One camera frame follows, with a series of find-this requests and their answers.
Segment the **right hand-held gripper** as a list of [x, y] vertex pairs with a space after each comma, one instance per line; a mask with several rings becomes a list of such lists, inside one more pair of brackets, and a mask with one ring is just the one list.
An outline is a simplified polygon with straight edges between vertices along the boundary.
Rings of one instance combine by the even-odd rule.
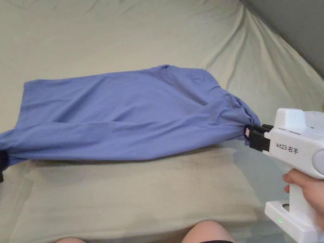
[[[316, 111], [280, 108], [274, 126], [245, 126], [244, 138], [249, 147], [262, 152], [263, 137], [270, 140], [264, 153], [313, 178], [324, 178], [324, 114]], [[288, 201], [271, 201], [265, 215], [298, 243], [322, 243], [323, 231], [315, 213], [305, 200], [302, 189], [290, 187]]]

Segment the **person's right hand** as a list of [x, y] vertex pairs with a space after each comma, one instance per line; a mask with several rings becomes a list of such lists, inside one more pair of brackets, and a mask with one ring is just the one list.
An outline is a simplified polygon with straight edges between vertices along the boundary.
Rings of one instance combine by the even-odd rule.
[[302, 189], [303, 196], [313, 208], [317, 219], [317, 224], [323, 228], [324, 224], [324, 180], [313, 178], [296, 169], [290, 170], [282, 176], [288, 185], [284, 187], [286, 193], [290, 193], [292, 185], [297, 185]]

